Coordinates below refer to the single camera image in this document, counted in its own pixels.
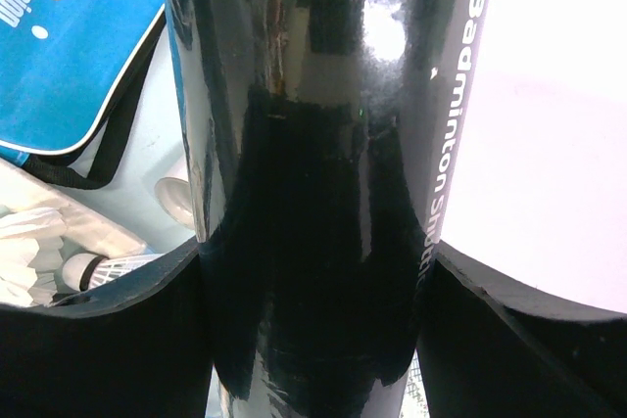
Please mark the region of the shuttlecock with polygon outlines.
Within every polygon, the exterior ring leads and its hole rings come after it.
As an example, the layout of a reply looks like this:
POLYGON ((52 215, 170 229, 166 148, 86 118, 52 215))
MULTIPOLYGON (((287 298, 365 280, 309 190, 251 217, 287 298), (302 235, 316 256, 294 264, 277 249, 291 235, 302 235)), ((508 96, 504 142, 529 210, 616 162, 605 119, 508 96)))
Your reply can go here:
POLYGON ((67 226, 53 208, 1 215, 1 303, 48 306, 86 292, 142 267, 160 256, 110 258, 88 251, 66 237, 67 226))
POLYGON ((164 177, 157 181, 155 194, 164 211, 176 222, 194 230, 190 185, 186 180, 164 177))

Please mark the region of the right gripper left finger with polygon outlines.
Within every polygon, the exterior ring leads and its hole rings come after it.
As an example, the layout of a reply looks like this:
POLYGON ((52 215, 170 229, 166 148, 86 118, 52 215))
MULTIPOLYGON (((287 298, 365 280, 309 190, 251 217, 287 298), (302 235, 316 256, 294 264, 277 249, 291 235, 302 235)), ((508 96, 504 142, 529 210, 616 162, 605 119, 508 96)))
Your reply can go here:
POLYGON ((212 375, 194 239, 52 306, 1 307, 4 417, 202 417, 212 375))

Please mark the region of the black shuttlecock tube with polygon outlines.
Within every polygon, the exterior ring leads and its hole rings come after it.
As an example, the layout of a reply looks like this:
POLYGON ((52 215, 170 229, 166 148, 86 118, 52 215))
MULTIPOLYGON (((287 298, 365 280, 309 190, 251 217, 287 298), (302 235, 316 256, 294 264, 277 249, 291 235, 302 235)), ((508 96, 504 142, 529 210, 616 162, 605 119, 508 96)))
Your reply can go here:
POLYGON ((397 417, 488 0, 166 0, 226 417, 397 417))

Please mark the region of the white racket left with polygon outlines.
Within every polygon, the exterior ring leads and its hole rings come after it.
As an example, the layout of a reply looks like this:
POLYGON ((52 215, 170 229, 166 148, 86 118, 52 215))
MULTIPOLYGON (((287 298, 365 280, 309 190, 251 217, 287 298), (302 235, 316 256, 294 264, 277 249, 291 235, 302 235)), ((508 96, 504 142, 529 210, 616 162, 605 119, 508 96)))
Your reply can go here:
POLYGON ((12 212, 56 209, 66 223, 67 238, 110 258, 142 255, 148 249, 132 232, 6 161, 1 161, 1 205, 12 212))

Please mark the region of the black racket bag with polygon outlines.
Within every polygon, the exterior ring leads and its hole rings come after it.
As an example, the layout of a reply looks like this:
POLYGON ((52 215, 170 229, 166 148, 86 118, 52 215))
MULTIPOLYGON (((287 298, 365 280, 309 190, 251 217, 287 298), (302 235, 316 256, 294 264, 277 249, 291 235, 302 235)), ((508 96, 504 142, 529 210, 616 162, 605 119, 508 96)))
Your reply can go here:
POLYGON ((165 24, 165 10, 160 9, 113 86, 97 122, 95 131, 102 134, 102 139, 88 173, 83 176, 70 168, 86 144, 64 157, 30 155, 21 169, 45 183, 79 190, 98 190, 111 183, 128 143, 148 68, 165 24))

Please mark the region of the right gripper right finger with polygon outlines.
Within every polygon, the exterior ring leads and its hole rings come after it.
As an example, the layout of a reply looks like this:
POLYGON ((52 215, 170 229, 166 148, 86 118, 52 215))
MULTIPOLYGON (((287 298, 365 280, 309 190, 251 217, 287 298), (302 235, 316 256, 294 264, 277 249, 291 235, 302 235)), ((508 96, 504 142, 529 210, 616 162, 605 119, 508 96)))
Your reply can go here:
POLYGON ((441 244, 417 352, 433 417, 623 417, 626 316, 441 244))

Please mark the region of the blue racket bag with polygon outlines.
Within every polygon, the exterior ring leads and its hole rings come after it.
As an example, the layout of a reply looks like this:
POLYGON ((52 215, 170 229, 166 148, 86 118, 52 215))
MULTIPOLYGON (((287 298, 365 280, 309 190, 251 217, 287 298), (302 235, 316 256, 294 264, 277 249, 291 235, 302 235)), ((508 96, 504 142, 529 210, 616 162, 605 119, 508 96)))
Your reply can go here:
POLYGON ((1 0, 1 157, 86 145, 159 39, 165 0, 1 0))

